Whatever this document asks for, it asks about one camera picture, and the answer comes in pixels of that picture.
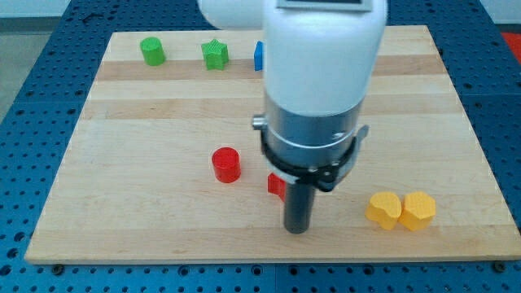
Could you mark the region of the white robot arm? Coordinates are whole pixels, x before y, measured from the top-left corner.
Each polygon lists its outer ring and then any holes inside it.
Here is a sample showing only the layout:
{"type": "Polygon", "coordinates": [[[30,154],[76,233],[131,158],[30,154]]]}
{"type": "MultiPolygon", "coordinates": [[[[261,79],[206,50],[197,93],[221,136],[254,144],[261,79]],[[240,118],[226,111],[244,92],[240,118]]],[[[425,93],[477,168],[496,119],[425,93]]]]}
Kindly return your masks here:
{"type": "Polygon", "coordinates": [[[265,109],[253,118],[271,168],[291,184],[330,191],[357,160],[366,96],[387,2],[198,0],[214,27],[259,29],[265,109]]]}

